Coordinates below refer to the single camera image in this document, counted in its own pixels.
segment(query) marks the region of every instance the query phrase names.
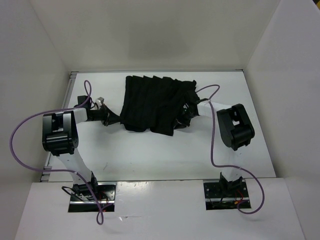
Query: black cloth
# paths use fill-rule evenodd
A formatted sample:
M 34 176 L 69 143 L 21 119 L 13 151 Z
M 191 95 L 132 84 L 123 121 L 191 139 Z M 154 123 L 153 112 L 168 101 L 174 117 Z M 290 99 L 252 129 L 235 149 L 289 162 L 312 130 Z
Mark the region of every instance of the black cloth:
M 120 114 L 125 129 L 173 136 L 177 116 L 186 103 L 184 96 L 195 91 L 196 81 L 127 76 Z

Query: black clamp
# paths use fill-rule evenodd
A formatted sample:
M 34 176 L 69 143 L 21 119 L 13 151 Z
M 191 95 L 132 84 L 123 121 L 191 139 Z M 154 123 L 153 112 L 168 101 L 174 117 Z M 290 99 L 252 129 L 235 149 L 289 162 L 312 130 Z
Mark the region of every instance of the black clamp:
M 174 124 L 174 129 L 184 129 L 190 126 L 191 119 L 199 116 L 198 104 L 208 100 L 200 99 L 195 91 L 187 91 L 184 97 L 184 105 L 181 108 Z
M 85 102 L 85 100 L 88 98 L 88 96 L 78 96 L 78 104 L 77 106 L 81 105 Z M 87 122 L 91 121 L 101 121 L 102 125 L 109 126 L 111 124 L 119 123 L 120 122 L 120 116 L 116 115 L 113 111 L 111 111 L 105 104 L 104 99 L 101 97 L 101 106 L 98 110 L 92 110 L 91 109 L 91 102 L 88 101 L 83 106 L 83 108 L 86 109 L 86 115 L 87 115 Z
M 88 182 L 88 184 L 90 185 L 92 191 L 96 195 L 98 193 L 98 181 L 97 181 L 95 175 L 93 174 L 93 172 L 91 174 L 91 180 Z M 89 198 L 91 196 L 90 190 L 88 189 L 88 186 L 86 184 L 74 184 L 72 187 L 72 190 L 78 196 L 80 196 L 81 194 L 83 196 L 86 196 L 87 198 L 88 198 L 88 196 L 89 196 Z
M 49 113 L 42 118 L 42 146 L 54 156 L 74 154 L 79 139 L 73 111 Z
M 250 144 L 255 130 L 242 104 L 217 111 L 216 115 L 222 141 L 228 148 L 236 151 Z

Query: white wall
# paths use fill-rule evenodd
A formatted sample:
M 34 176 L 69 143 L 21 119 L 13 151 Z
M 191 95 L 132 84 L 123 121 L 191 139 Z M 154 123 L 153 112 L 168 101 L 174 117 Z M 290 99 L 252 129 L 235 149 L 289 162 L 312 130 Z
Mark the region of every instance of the white wall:
M 256 209 L 261 190 L 254 179 L 246 184 Z M 303 240 L 284 179 L 261 184 L 263 208 L 244 216 L 236 209 L 206 211 L 201 180 L 118 182 L 115 210 L 98 225 L 96 212 L 68 213 L 61 187 L 71 182 L 34 183 L 16 240 Z
M 320 11 L 281 0 L 244 71 L 273 165 L 307 239 L 320 228 Z
M 9 150 L 9 137 L 24 118 L 60 107 L 68 72 L 27 0 L 0 4 L 0 239 L 15 237 L 31 182 L 39 175 L 18 165 Z M 14 145 L 21 159 L 42 168 L 41 118 L 26 124 Z
M 30 0 L 72 71 L 243 69 L 279 0 Z

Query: black fabric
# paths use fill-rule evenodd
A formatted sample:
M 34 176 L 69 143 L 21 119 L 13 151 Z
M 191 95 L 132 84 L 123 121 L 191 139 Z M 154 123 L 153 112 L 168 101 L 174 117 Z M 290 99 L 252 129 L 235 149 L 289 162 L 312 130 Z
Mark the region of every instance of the black fabric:
M 172 136 L 176 119 L 186 103 L 188 91 L 195 91 L 196 81 L 170 77 L 127 76 L 121 123 L 125 129 Z

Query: white table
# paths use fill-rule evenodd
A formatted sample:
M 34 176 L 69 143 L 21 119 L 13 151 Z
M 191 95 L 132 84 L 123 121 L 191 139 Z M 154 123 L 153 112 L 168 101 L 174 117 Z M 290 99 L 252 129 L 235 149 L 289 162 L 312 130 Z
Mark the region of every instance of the white table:
M 282 178 L 261 179 L 265 204 L 254 215 L 237 209 L 206 210 L 202 180 L 118 182 L 115 212 L 68 213 L 70 197 L 61 186 L 33 183 L 15 240 L 303 240 L 304 235 Z M 261 190 L 247 179 L 255 209 Z
M 244 151 L 243 167 L 259 178 L 275 177 L 275 171 L 267 150 L 258 117 L 241 71 L 232 72 L 103 72 L 78 73 L 73 83 L 69 107 L 77 104 L 77 96 L 85 95 L 84 80 L 92 85 L 92 99 L 103 97 L 105 104 L 120 114 L 125 95 L 126 76 L 171 77 L 181 81 L 196 80 L 197 88 L 210 84 L 221 86 L 213 97 L 214 102 L 227 105 L 244 105 L 255 130 L 255 137 Z M 215 88 L 199 93 L 200 98 L 209 97 Z M 108 127 L 97 122 L 77 125 L 79 152 L 98 181 L 144 181 L 144 180 L 196 180 L 217 179 L 220 169 L 210 161 L 212 120 L 196 117 L 191 126 L 174 131 L 173 136 L 146 131 L 129 132 L 123 125 Z M 230 148 L 222 143 L 217 130 L 214 143 L 214 159 L 217 164 L 228 162 Z M 57 158 L 51 156 L 52 169 L 64 169 Z M 50 182 L 72 181 L 68 173 L 51 173 Z

